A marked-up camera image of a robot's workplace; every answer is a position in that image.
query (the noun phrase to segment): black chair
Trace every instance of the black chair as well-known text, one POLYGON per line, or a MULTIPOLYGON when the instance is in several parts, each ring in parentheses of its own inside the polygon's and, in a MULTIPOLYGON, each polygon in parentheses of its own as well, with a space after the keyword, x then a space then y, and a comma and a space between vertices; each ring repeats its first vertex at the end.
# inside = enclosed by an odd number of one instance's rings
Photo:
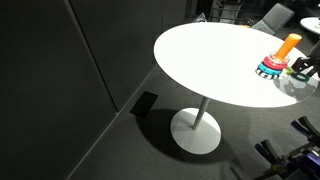
POLYGON ((206 19, 206 16, 204 15, 204 13, 201 13, 193 22, 194 23, 207 22, 207 19, 206 19))
POLYGON ((209 21, 213 18, 217 22, 227 24, 242 24, 252 26, 254 22, 245 16, 241 10, 243 3, 241 1, 220 0, 217 2, 218 8, 213 7, 210 12, 209 21))
POLYGON ((286 6, 277 3, 270 11, 251 28, 275 35, 294 15, 286 6))

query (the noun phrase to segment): table pedestal base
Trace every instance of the table pedestal base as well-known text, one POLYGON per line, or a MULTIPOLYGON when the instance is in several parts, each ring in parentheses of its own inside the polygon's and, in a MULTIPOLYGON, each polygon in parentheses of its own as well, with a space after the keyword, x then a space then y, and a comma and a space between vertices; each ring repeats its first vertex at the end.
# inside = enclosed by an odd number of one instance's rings
POLYGON ((176 143, 193 154, 207 154, 218 147, 221 130, 217 121, 207 112, 196 130, 192 129, 199 109, 187 108, 174 115, 171 121, 171 134, 176 143))

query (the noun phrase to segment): gray carpet floor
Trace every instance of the gray carpet floor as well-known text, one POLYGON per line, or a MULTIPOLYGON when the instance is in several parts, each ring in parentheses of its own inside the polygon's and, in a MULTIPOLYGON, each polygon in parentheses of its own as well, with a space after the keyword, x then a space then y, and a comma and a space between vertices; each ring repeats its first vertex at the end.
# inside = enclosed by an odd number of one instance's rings
MULTIPOLYGON (((283 29, 276 36, 303 35, 301 28, 283 29)), ((306 37, 297 46, 308 55, 306 37)), ((222 140, 206 155, 192 155, 177 146, 170 135, 170 120, 183 108, 200 106, 202 97, 168 77, 158 66, 107 129, 75 171, 71 180, 249 180, 269 168, 254 145, 269 139, 279 154, 307 143, 290 123, 307 116, 320 130, 320 91, 295 105, 248 108, 211 100, 207 112, 220 125, 222 140), (159 95, 146 118, 130 110, 144 91, 159 95)))

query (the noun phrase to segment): table leg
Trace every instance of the table leg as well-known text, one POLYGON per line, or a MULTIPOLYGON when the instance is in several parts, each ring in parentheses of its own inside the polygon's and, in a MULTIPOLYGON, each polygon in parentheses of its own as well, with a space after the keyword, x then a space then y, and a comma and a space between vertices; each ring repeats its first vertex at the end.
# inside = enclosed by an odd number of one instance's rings
POLYGON ((190 153, 207 154, 217 148, 221 140, 217 121, 205 112, 209 101, 203 97, 200 109, 183 109, 172 118, 170 129, 173 139, 190 153))
POLYGON ((203 96, 202 102, 201 102, 201 105, 200 105, 200 109, 199 109, 199 112, 197 114, 197 117, 196 117, 196 120, 195 120, 195 122, 193 124, 192 129, 196 130, 197 127, 199 126, 199 123, 200 123, 200 121, 201 121, 201 119, 203 117, 203 114, 204 114, 205 110, 208 107, 209 102, 210 102, 210 99, 205 97, 205 96, 203 96))

